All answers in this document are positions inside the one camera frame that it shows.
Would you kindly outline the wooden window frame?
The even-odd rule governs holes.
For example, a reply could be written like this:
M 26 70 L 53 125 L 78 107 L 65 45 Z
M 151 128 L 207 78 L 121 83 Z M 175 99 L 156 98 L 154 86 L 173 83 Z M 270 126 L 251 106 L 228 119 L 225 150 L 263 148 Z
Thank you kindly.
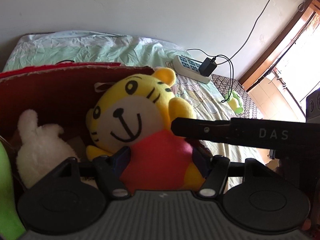
M 244 90 L 248 91 L 259 78 L 271 69 L 277 59 L 285 53 L 285 50 L 294 44 L 315 14 L 319 14 L 319 0 L 307 0 L 304 10 L 293 16 L 283 31 L 240 78 L 239 83 Z

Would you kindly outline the brown patterned mattress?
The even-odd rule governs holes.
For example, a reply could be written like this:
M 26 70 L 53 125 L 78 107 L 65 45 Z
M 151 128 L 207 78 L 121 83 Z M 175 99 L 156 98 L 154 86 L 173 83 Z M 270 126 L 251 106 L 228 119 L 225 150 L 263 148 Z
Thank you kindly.
M 236 99 L 238 97 L 242 100 L 243 112 L 238 114 L 235 113 L 229 106 L 227 102 L 222 103 L 221 101 L 225 98 L 229 91 L 229 85 L 233 82 L 233 93 L 236 94 Z M 212 75 L 212 83 L 217 88 L 217 101 L 223 106 L 226 107 L 229 117 L 237 118 L 248 118 L 248 119 L 261 119 L 263 117 L 261 111 L 257 108 L 255 102 L 251 99 L 249 94 L 243 89 L 242 85 L 236 80 L 231 80 L 228 77 L 220 75 Z

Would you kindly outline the green bean plush toy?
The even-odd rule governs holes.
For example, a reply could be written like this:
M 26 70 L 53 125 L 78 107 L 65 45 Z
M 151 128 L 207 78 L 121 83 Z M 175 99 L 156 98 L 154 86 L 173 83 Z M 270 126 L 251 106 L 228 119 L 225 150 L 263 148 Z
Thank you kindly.
M 25 228 L 16 212 L 11 165 L 4 146 L 1 144 L 1 237 L 18 239 Z

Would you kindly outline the white power strip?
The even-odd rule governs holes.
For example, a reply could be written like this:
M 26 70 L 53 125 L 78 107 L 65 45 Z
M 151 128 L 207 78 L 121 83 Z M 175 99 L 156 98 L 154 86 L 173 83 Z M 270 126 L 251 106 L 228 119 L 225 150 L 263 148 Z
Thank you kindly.
M 204 84 L 208 84 L 212 80 L 211 76 L 203 76 L 200 74 L 199 63 L 184 56 L 176 55 L 172 61 L 172 67 L 177 74 Z

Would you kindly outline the red cardboard box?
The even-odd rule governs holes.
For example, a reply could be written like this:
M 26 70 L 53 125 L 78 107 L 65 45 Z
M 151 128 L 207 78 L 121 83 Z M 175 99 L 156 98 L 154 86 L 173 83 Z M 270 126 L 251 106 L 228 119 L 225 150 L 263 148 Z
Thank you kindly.
M 17 134 L 20 115 L 32 109 L 39 122 L 82 128 L 99 95 L 95 85 L 113 84 L 133 74 L 153 74 L 150 67 L 125 67 L 119 63 L 62 63 L 26 67 L 1 73 L 1 142 L 9 144 Z

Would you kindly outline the yellow tiger plush toy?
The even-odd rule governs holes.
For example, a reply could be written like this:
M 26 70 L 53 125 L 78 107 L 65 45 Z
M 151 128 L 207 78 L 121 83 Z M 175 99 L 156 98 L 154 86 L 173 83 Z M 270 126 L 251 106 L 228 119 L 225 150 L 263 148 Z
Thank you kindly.
M 197 191 L 205 181 L 193 162 L 195 148 L 170 129 L 176 118 L 194 117 L 191 105 L 173 93 L 175 81 L 170 68 L 131 75 L 109 88 L 87 113 L 93 140 L 87 158 L 112 157 L 128 147 L 130 160 L 119 178 L 130 192 Z

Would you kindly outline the small green frog plush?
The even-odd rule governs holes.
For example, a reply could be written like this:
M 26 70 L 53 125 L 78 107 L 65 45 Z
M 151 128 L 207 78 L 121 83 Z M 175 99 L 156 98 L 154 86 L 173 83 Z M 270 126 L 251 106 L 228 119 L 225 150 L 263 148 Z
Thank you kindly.
M 225 95 L 225 101 L 229 104 L 235 114 L 244 112 L 244 102 L 242 97 L 233 89 L 229 89 Z

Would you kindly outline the black charger plug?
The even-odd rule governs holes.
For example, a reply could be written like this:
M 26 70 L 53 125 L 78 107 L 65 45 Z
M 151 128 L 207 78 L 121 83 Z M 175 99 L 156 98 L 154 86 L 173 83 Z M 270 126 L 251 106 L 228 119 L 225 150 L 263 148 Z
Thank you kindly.
M 216 57 L 212 59 L 206 58 L 202 64 L 199 66 L 199 72 L 202 76 L 209 77 L 212 72 L 217 68 L 217 64 L 215 62 Z

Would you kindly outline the white rabbit plush toy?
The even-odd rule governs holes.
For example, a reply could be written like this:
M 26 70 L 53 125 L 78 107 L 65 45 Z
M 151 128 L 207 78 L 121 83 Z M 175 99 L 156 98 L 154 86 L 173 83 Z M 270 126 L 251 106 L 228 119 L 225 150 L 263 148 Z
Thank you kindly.
M 60 138 L 64 132 L 58 124 L 38 125 L 37 113 L 24 111 L 17 125 L 22 146 L 16 157 L 17 170 L 26 188 L 31 188 L 75 151 Z

